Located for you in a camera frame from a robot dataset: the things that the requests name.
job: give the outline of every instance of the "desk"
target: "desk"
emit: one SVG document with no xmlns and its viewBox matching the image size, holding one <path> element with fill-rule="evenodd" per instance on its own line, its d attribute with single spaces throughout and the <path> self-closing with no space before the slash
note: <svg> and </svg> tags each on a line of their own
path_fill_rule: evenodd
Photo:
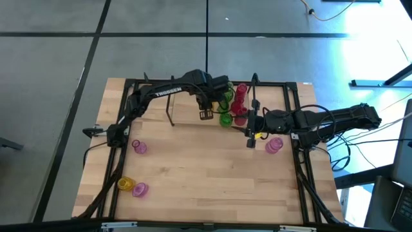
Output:
<svg viewBox="0 0 412 232">
<path fill-rule="evenodd" d="M 125 79 L 108 79 L 97 124 L 115 123 Z M 298 83 L 301 105 L 315 103 L 311 84 Z M 256 87 L 261 107 L 285 109 L 280 88 Z M 148 152 L 126 153 L 123 176 L 149 185 L 144 198 L 121 191 L 116 219 L 162 222 L 222 222 L 258 224 L 302 224 L 290 137 L 280 135 L 283 148 L 275 155 L 265 152 L 258 140 L 254 150 L 246 148 L 247 138 L 231 128 L 222 128 L 218 115 L 199 120 L 196 100 L 182 92 L 171 96 L 170 112 L 176 126 L 165 114 L 167 97 L 151 101 L 144 116 L 135 120 L 129 134 L 145 142 Z M 106 140 L 93 137 L 90 146 Z M 86 166 L 73 209 L 82 213 L 102 187 L 110 148 L 101 146 L 88 153 Z M 316 188 L 328 209 L 343 221 L 329 158 L 323 151 L 310 153 Z M 106 199 L 108 215 L 111 192 Z M 306 202 L 314 221 L 310 196 Z"/>
</svg>

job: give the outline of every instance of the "metal bar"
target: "metal bar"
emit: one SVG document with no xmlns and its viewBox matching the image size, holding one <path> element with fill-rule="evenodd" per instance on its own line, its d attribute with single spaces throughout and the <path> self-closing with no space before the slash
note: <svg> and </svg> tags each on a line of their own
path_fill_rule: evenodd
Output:
<svg viewBox="0 0 412 232">
<path fill-rule="evenodd" d="M 393 164 L 361 171 L 354 174 L 348 174 L 342 177 L 335 178 L 335 184 L 337 189 L 345 189 L 354 186 L 373 183 L 377 176 L 383 176 L 385 178 L 391 178 L 393 171 Z"/>
<path fill-rule="evenodd" d="M 133 91 L 137 91 L 139 84 L 137 80 L 135 81 L 135 86 L 133 88 Z M 129 125 L 129 133 L 126 136 L 126 141 L 129 140 L 129 134 L 131 131 L 131 123 Z M 124 160 L 126 157 L 126 151 L 127 151 L 127 143 L 125 143 L 125 145 L 122 147 L 122 150 L 120 152 L 120 157 L 119 157 L 119 175 L 118 178 L 116 179 L 116 182 L 118 182 L 118 180 L 120 180 L 120 178 L 122 177 L 122 173 L 123 173 L 123 167 L 124 167 Z M 117 184 L 114 184 L 114 189 L 113 189 L 113 196 L 111 197 L 111 203 L 110 203 L 110 208 L 109 208 L 109 217 L 110 218 L 114 218 L 115 217 L 115 213 L 116 213 L 116 206 L 117 206 L 117 198 L 118 198 L 118 192 L 119 189 L 117 187 Z"/>
<path fill-rule="evenodd" d="M 144 79 L 135 79 L 138 84 L 147 84 Z M 170 83 L 169 79 L 151 79 L 149 84 L 165 84 Z M 232 81 L 233 85 L 238 85 L 240 83 L 245 83 L 249 85 L 250 81 Z M 261 81 L 259 82 L 258 86 L 271 86 L 271 87 L 284 87 L 286 86 L 285 82 L 268 82 L 268 81 Z"/>
<path fill-rule="evenodd" d="M 283 90 L 283 97 L 285 99 L 285 109 L 287 112 L 291 111 L 291 107 L 290 107 L 290 99 L 289 99 L 289 92 L 288 92 L 288 88 L 286 85 L 284 85 L 282 87 Z M 294 165 L 295 165 L 295 174 L 296 174 L 296 184 L 297 184 L 297 190 L 299 192 L 299 201 L 300 201 L 300 205 L 301 205 L 301 213 L 302 213 L 302 220 L 303 223 L 307 223 L 309 222 L 309 215 L 308 215 L 308 206 L 306 205 L 306 197 L 304 194 L 304 189 L 303 189 L 303 185 L 302 182 L 299 180 L 299 178 L 297 178 L 297 169 L 298 169 L 298 165 L 300 165 L 299 163 L 299 152 L 297 150 L 296 147 L 296 143 L 293 140 L 292 136 L 290 136 L 290 141 L 292 142 L 292 156 L 294 158 Z"/>
<path fill-rule="evenodd" d="M 124 82 L 123 94 L 122 94 L 122 99 L 120 100 L 120 106 L 119 106 L 118 113 L 117 113 L 116 123 L 123 117 L 124 106 L 126 105 L 126 99 L 127 99 L 127 92 L 129 91 L 129 88 L 131 87 L 133 83 L 134 83 L 134 80 L 131 80 L 131 79 L 126 79 Z M 116 156 L 116 148 L 110 148 L 108 164 L 106 166 L 106 172 L 104 174 L 103 186 L 108 182 L 111 176 L 111 173 L 113 171 L 113 163 L 115 161 L 115 156 Z M 104 198 L 102 202 L 100 203 L 100 205 L 98 206 L 96 217 L 103 216 L 105 203 L 106 203 L 106 198 Z"/>
<path fill-rule="evenodd" d="M 393 86 L 401 80 L 409 77 L 412 74 L 412 64 L 405 67 L 403 70 L 396 73 L 393 77 L 389 78 L 384 82 L 384 86 Z"/>
<path fill-rule="evenodd" d="M 390 88 L 412 88 L 412 81 L 403 81 L 412 75 L 412 64 L 396 73 L 386 81 L 379 80 L 352 80 L 353 87 L 390 87 Z"/>
<path fill-rule="evenodd" d="M 297 166 L 297 178 L 302 182 L 304 185 L 305 189 L 311 196 L 311 198 L 314 200 L 317 206 L 319 206 L 319 211 L 323 214 L 324 218 L 328 223 L 331 224 L 341 224 L 342 222 L 339 222 L 334 215 L 329 211 L 329 209 L 324 205 L 322 199 L 319 197 L 319 195 L 315 192 L 315 190 L 311 187 L 309 184 L 308 179 L 303 173 L 302 167 L 300 165 Z"/>
<path fill-rule="evenodd" d="M 169 105 L 170 105 L 170 95 L 167 96 L 166 115 L 167 115 L 167 118 L 169 119 L 170 125 L 174 126 L 174 123 L 173 123 L 172 118 L 170 117 L 170 113 L 169 113 Z"/>
<path fill-rule="evenodd" d="M 352 80 L 352 87 L 364 88 L 412 88 L 412 81 L 400 81 L 394 86 L 386 86 L 383 81 L 376 80 Z"/>
<path fill-rule="evenodd" d="M 20 145 L 16 142 L 10 141 L 8 139 L 0 138 L 0 147 L 4 148 L 12 148 L 15 150 L 21 150 L 23 149 L 23 145 Z"/>
<path fill-rule="evenodd" d="M 306 168 L 306 175 L 308 176 L 309 185 L 311 185 L 311 187 L 313 187 L 314 191 L 316 192 L 314 173 L 312 171 L 312 163 L 310 162 L 310 156 L 309 156 L 308 150 L 303 151 L 303 158 L 304 158 L 304 165 Z M 314 208 L 315 222 L 321 223 L 322 222 L 321 212 L 319 211 L 313 199 L 312 199 L 312 206 Z"/>
<path fill-rule="evenodd" d="M 133 227 L 171 227 L 171 228 L 193 228 L 204 229 L 203 222 L 154 222 L 154 221 L 137 221 L 137 220 L 114 220 L 112 218 L 89 218 L 89 219 L 72 219 L 59 220 L 53 222 L 38 222 L 11 224 L 0 226 L 0 231 L 90 231 L 106 227 L 111 223 L 130 222 Z M 281 225 L 281 224 L 230 224 L 230 223 L 212 223 L 214 229 L 255 229 L 271 231 L 290 231 L 288 228 L 297 228 L 299 231 L 318 231 L 318 232 L 381 232 L 384 230 L 370 229 L 363 227 L 350 227 L 345 224 L 315 224 L 307 223 L 306 225 Z"/>
</svg>

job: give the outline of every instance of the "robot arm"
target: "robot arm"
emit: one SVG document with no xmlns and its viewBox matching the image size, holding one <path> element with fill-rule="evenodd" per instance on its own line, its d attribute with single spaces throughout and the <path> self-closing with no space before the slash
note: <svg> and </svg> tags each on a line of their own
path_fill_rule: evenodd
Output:
<svg viewBox="0 0 412 232">
<path fill-rule="evenodd" d="M 124 130 L 130 122 L 141 117 L 149 107 L 151 100 L 179 92 L 195 95 L 201 110 L 200 119 L 213 119 L 212 102 L 222 101 L 224 93 L 229 90 L 229 78 L 226 75 L 212 78 L 201 70 L 187 72 L 183 77 L 172 79 L 167 84 L 143 86 L 133 92 L 126 100 L 124 118 L 118 124 L 112 124 L 107 129 L 108 146 L 120 148 L 126 142 Z"/>
<path fill-rule="evenodd" d="M 256 83 L 258 83 L 258 76 L 254 74 L 251 86 L 253 92 L 255 92 Z M 313 106 L 322 108 L 325 111 L 316 113 L 302 110 Z M 249 137 L 248 148 L 255 147 L 255 134 L 259 132 L 283 135 L 296 134 L 299 137 L 300 147 L 305 149 L 312 148 L 322 140 L 329 140 L 335 135 L 354 128 L 374 130 L 379 127 L 382 121 L 374 107 L 363 103 L 350 108 L 331 111 L 318 105 L 302 106 L 291 112 L 263 108 L 264 116 L 257 116 L 259 107 L 260 103 L 256 100 L 254 93 L 253 110 L 248 111 L 246 129 L 236 128 L 242 130 L 245 136 Z"/>
</svg>

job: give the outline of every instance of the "cable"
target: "cable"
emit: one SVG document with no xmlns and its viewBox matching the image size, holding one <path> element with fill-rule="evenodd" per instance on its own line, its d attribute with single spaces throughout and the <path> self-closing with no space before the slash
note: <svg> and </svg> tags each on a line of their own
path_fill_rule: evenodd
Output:
<svg viewBox="0 0 412 232">
<path fill-rule="evenodd" d="M 258 133 L 259 133 L 259 132 L 262 132 L 263 129 L 265 129 L 265 123 L 266 123 L 266 113 L 265 113 L 265 110 L 270 113 L 270 110 L 269 110 L 268 108 L 266 108 L 266 107 L 263 107 L 263 108 L 262 108 L 263 125 L 262 125 L 262 128 L 258 131 Z"/>
<path fill-rule="evenodd" d="M 388 109 L 389 107 L 393 106 L 394 104 L 396 104 L 396 103 L 398 103 L 398 102 L 400 102 L 400 101 L 404 100 L 405 98 L 409 97 L 410 95 L 412 95 L 412 93 L 408 94 L 408 95 L 407 95 L 406 97 L 404 97 L 403 99 L 401 99 L 401 100 L 397 100 L 396 102 L 394 102 L 394 103 L 390 104 L 389 106 L 386 106 L 386 107 L 385 107 L 383 110 L 381 110 L 380 112 L 382 112 L 382 111 L 384 111 L 384 110 Z"/>
<path fill-rule="evenodd" d="M 360 154 L 363 156 L 363 158 L 370 164 L 370 165 L 372 165 L 374 168 L 376 168 L 376 166 L 375 165 L 373 165 L 366 157 L 365 157 L 365 155 L 362 153 L 362 151 L 361 151 L 361 149 L 358 147 L 358 145 L 356 145 L 356 144 L 349 144 L 350 146 L 355 146 L 358 150 L 359 150 L 359 152 L 360 152 Z"/>
<path fill-rule="evenodd" d="M 358 142 L 355 144 L 350 144 L 350 145 L 359 145 L 359 144 L 364 144 L 364 143 L 370 143 L 370 142 L 389 142 L 389 141 L 412 141 L 412 139 L 384 139 L 384 140 L 372 140 L 372 141 L 365 141 L 365 142 Z"/>
<path fill-rule="evenodd" d="M 233 89 L 232 87 L 229 87 L 229 88 L 233 91 L 233 94 L 235 94 L 234 89 Z M 226 110 L 226 111 L 223 111 L 223 112 L 216 112 L 216 111 L 211 110 L 211 112 L 212 112 L 212 113 L 217 113 L 217 114 L 225 114 L 225 113 L 230 112 L 229 101 L 226 99 L 226 97 L 225 97 L 225 102 L 227 103 L 227 109 L 225 109 L 225 108 L 221 107 L 220 101 L 218 101 L 218 104 L 219 104 L 219 106 L 220 106 L 220 108 L 221 108 L 222 110 Z"/>
<path fill-rule="evenodd" d="M 94 145 L 94 146 L 91 146 L 90 148 L 88 148 L 85 152 L 84 152 L 84 155 L 83 155 L 83 168 L 84 168 L 84 166 L 86 165 L 86 157 L 87 157 L 87 155 L 88 155 L 88 152 L 90 151 L 90 150 L 92 150 L 93 148 L 96 148 L 96 147 L 98 147 L 98 146 L 101 146 L 101 145 L 104 145 L 104 144 L 107 144 L 108 142 L 103 142 L 103 143 L 101 143 L 101 144 L 97 144 L 97 145 Z"/>
<path fill-rule="evenodd" d="M 393 122 L 386 123 L 385 125 L 377 128 L 377 130 L 380 131 L 380 130 L 386 129 L 386 128 L 392 126 L 392 124 L 395 124 L 395 123 L 397 123 L 397 122 L 399 122 L 399 121 L 401 121 L 401 120 L 404 120 L 404 119 L 408 118 L 408 117 L 411 116 L 411 115 L 412 115 L 412 113 L 409 113 L 409 114 L 405 115 L 405 116 L 404 116 L 403 118 L 401 118 L 401 119 L 397 119 L 397 120 L 395 120 L 395 121 L 393 121 Z M 369 132 L 375 133 L 376 131 L 374 130 L 374 131 L 364 131 L 364 132 L 360 132 L 359 134 L 357 134 L 357 135 L 351 135 L 351 136 L 347 137 L 346 139 L 349 139 L 350 137 L 356 137 L 356 136 L 358 136 L 358 135 L 362 135 L 362 134 L 364 134 L 364 133 L 369 133 Z"/>
<path fill-rule="evenodd" d="M 388 127 L 390 127 L 390 126 L 392 126 L 392 125 L 394 125 L 394 124 L 396 124 L 396 123 L 398 123 L 398 122 L 400 122 L 400 121 L 405 120 L 406 118 L 410 117 L 411 115 L 412 115 L 412 112 L 409 113 L 409 114 L 407 114 L 407 115 L 405 115 L 405 117 L 403 117 L 403 118 L 401 118 L 401 119 L 398 119 L 398 120 L 395 120 L 395 121 L 393 121 L 393 122 L 389 122 L 389 123 L 387 123 L 387 124 L 379 127 L 379 128 L 376 129 L 376 130 L 373 130 L 373 131 L 364 131 L 364 132 L 361 132 L 361 133 L 359 133 L 359 134 L 357 134 L 357 135 L 351 135 L 351 136 L 349 136 L 348 138 L 354 137 L 354 136 L 358 136 L 358 135 L 361 135 L 361 134 L 363 134 L 363 133 L 371 132 L 371 133 L 369 133 L 369 134 L 366 134 L 366 135 L 363 135 L 363 136 L 360 136 L 360 137 L 356 137 L 356 138 L 350 139 L 350 140 L 348 140 L 348 141 L 350 142 L 350 141 L 353 141 L 353 140 L 355 140 L 355 139 L 360 139 L 360 138 L 365 137 L 365 136 L 367 136 L 367 135 L 371 135 L 371 134 L 376 133 L 376 132 L 378 132 L 378 131 L 384 130 L 384 129 L 386 129 L 386 128 L 388 128 Z M 340 144 L 338 144 L 338 145 L 336 145 L 336 146 L 334 146 L 334 147 L 332 147 L 332 148 L 329 148 L 329 150 L 332 150 L 332 149 L 334 149 L 334 148 L 336 148 L 337 146 L 340 146 L 340 145 L 342 145 L 342 144 L 343 144 L 343 143 L 340 143 Z"/>
<path fill-rule="evenodd" d="M 316 14 L 315 14 L 315 10 L 314 10 L 313 8 L 311 8 L 305 0 L 301 0 L 301 2 L 305 5 L 305 7 L 306 7 L 307 9 L 309 9 L 309 12 L 308 12 L 308 13 L 309 13 L 310 15 L 313 15 L 317 20 L 319 20 L 319 21 L 329 21 L 330 19 L 334 19 L 334 18 L 338 17 L 339 15 L 341 15 L 345 10 L 347 10 L 347 9 L 349 8 L 349 6 L 351 6 L 354 2 L 356 2 L 356 0 L 352 0 L 352 2 L 351 2 L 345 9 L 343 9 L 343 10 L 342 10 L 341 12 L 339 12 L 337 15 L 335 15 L 335 16 L 333 16 L 333 17 L 330 17 L 329 19 L 320 19 L 320 18 L 318 18 L 318 17 L 316 16 Z"/>
<path fill-rule="evenodd" d="M 326 149 L 320 148 L 318 146 L 315 147 L 316 149 L 322 150 L 324 151 L 326 154 L 329 155 L 329 162 L 332 163 L 332 156 L 330 155 L 329 151 L 327 151 Z"/>
<path fill-rule="evenodd" d="M 333 164 L 333 165 L 332 165 L 332 171 L 334 171 L 334 172 L 338 172 L 338 171 L 344 170 L 344 169 L 349 165 L 349 163 L 350 163 L 351 149 L 350 149 L 350 147 L 348 146 L 348 143 L 347 143 L 346 139 L 345 139 L 344 137 L 341 137 L 341 139 L 344 141 L 344 143 L 345 143 L 345 145 L 346 145 L 346 149 L 348 149 L 348 155 L 345 156 L 345 157 L 343 157 L 343 158 L 340 158 L 340 159 L 337 159 L 337 160 L 334 160 L 334 161 L 331 162 L 331 164 Z M 334 167 L 335 167 L 338 163 L 340 163 L 340 161 L 342 161 L 342 160 L 344 160 L 344 159 L 346 159 L 346 163 L 343 165 L 343 167 L 338 168 L 338 169 L 334 169 Z"/>
</svg>

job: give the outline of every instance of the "concrete floor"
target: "concrete floor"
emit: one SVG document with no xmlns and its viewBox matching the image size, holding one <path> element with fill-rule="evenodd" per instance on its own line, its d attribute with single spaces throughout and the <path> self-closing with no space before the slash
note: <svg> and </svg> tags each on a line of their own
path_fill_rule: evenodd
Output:
<svg viewBox="0 0 412 232">
<path fill-rule="evenodd" d="M 105 0 L 0 1 L 0 32 L 94 32 Z M 308 1 L 321 17 L 347 3 Z M 204 0 L 112 0 L 103 32 L 205 32 Z M 209 38 L 208 69 L 232 80 L 312 82 L 318 104 L 329 109 L 368 102 L 378 110 L 411 90 L 353 89 L 352 79 L 387 79 L 410 63 L 410 20 L 400 3 L 355 3 L 340 17 L 319 22 L 299 0 L 209 0 L 210 32 L 351 33 L 351 39 Z M 31 221 L 39 191 L 76 90 L 92 38 L 0 37 L 0 137 L 24 150 L 0 149 L 0 224 Z M 108 77 L 157 79 L 205 69 L 202 37 L 101 38 L 81 98 L 45 220 L 71 217 L 89 139 L 81 130 L 94 124 Z M 405 101 L 394 106 L 401 117 Z M 390 132 L 398 137 L 399 128 Z M 378 133 L 387 138 L 388 133 Z M 376 166 L 393 160 L 396 144 L 384 153 L 363 146 Z M 346 155 L 346 148 L 332 151 Z M 342 173 L 370 169 L 356 150 Z"/>
</svg>

